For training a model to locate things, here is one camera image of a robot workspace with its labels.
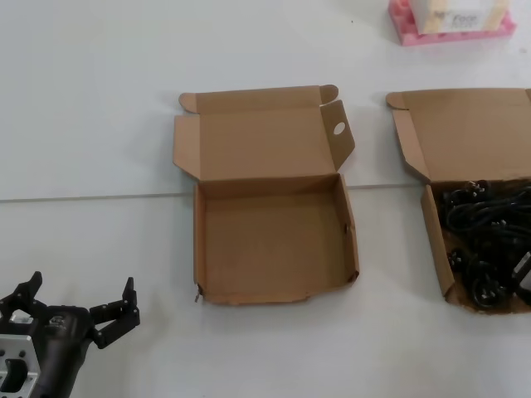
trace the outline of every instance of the pink plastic base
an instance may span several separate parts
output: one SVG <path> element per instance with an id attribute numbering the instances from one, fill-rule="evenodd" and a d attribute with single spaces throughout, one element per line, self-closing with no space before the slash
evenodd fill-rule
<path id="1" fill-rule="evenodd" d="M 462 33 L 436 33 L 421 35 L 415 25 L 415 17 L 409 7 L 409 0 L 390 0 L 389 15 L 397 29 L 403 46 L 419 46 L 421 44 L 444 43 L 446 41 L 462 41 L 472 39 L 486 39 L 491 37 L 511 36 L 516 30 L 516 24 L 511 19 L 509 12 L 501 22 L 499 29 L 494 32 L 462 32 Z"/>

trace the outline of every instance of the open cardboard box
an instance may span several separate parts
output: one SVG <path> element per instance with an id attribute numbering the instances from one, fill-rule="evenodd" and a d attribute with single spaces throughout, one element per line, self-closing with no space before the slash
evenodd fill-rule
<path id="1" fill-rule="evenodd" d="M 286 303 L 358 277 L 333 85 L 183 94 L 173 162 L 197 178 L 194 279 L 211 303 Z"/>
<path id="2" fill-rule="evenodd" d="M 429 182 L 421 205 L 441 292 L 449 303 L 478 311 L 448 263 L 446 253 L 458 242 L 441 228 L 437 201 L 468 181 L 502 187 L 531 177 L 531 90 L 410 91 L 387 95 L 387 104 L 406 163 Z M 514 297 L 498 312 L 531 307 Z"/>

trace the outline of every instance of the white table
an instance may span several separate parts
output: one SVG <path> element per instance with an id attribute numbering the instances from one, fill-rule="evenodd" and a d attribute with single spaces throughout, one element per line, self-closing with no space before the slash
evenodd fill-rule
<path id="1" fill-rule="evenodd" d="M 350 192 L 361 275 L 306 303 L 194 303 L 190 197 L 0 205 L 0 295 L 43 273 L 45 303 L 114 301 L 142 324 L 90 348 L 72 398 L 527 397 L 531 315 L 474 315 L 439 292 L 421 188 Z"/>
<path id="2" fill-rule="evenodd" d="M 336 84 L 350 187 L 412 184 L 394 90 L 531 87 L 531 6 L 510 40 L 403 48 L 387 0 L 3 1 L 0 200 L 190 192 L 172 164 L 184 91 Z"/>

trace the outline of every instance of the box flap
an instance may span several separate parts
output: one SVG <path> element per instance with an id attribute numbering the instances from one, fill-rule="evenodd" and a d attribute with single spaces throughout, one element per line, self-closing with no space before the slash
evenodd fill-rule
<path id="1" fill-rule="evenodd" d="M 334 85 L 183 94 L 173 162 L 202 181 L 336 172 L 354 140 Z"/>
<path id="2" fill-rule="evenodd" d="M 422 212 L 424 213 L 428 239 L 430 240 L 433 262 L 435 264 L 437 278 L 439 279 L 439 286 L 441 287 L 442 295 L 446 297 L 454 286 L 455 280 L 450 265 L 448 264 L 445 242 L 439 225 L 435 199 L 433 198 L 433 192 L 430 186 L 424 189 L 421 206 Z"/>
<path id="3" fill-rule="evenodd" d="M 531 91 L 391 93 L 406 162 L 431 181 L 531 176 Z"/>

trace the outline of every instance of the black cable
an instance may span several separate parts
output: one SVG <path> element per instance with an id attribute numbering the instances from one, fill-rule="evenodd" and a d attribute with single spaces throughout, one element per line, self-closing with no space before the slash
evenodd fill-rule
<path id="1" fill-rule="evenodd" d="M 462 273 L 478 307 L 499 307 L 522 290 L 519 283 L 524 277 L 516 280 L 514 268 L 531 252 L 531 186 L 495 194 L 488 182 L 469 182 L 443 193 L 440 218 L 472 254 L 465 259 L 462 250 L 454 250 L 449 261 L 454 272 Z"/>

